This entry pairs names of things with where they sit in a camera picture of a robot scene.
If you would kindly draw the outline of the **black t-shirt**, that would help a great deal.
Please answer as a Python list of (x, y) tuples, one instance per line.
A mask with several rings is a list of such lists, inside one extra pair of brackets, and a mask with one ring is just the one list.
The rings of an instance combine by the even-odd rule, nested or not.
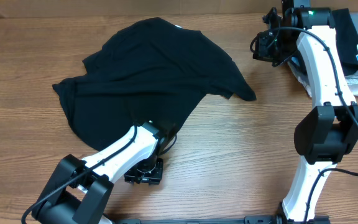
[(53, 85), (72, 131), (101, 151), (148, 121), (176, 135), (208, 94), (254, 101), (233, 59), (198, 30), (154, 17), (114, 34)]

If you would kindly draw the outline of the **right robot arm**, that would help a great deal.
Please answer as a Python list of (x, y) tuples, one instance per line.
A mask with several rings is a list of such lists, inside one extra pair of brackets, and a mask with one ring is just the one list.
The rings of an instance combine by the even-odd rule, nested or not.
[(296, 126), (299, 163), (287, 196), (272, 216), (246, 223), (328, 223), (315, 208), (324, 185), (358, 141), (358, 103), (343, 74), (332, 11), (309, 1), (283, 1), (263, 17), (268, 29), (250, 44), (256, 60), (274, 67), (289, 63), (309, 82), (312, 109)]

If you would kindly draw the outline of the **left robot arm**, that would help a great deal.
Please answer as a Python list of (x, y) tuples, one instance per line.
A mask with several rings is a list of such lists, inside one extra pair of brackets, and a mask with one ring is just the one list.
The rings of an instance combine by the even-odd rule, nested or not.
[(177, 135), (148, 121), (133, 125), (102, 151), (78, 159), (69, 154), (56, 166), (40, 197), (22, 215), (40, 223), (110, 223), (104, 210), (114, 184), (123, 177), (131, 184), (158, 185), (163, 177), (161, 156)]

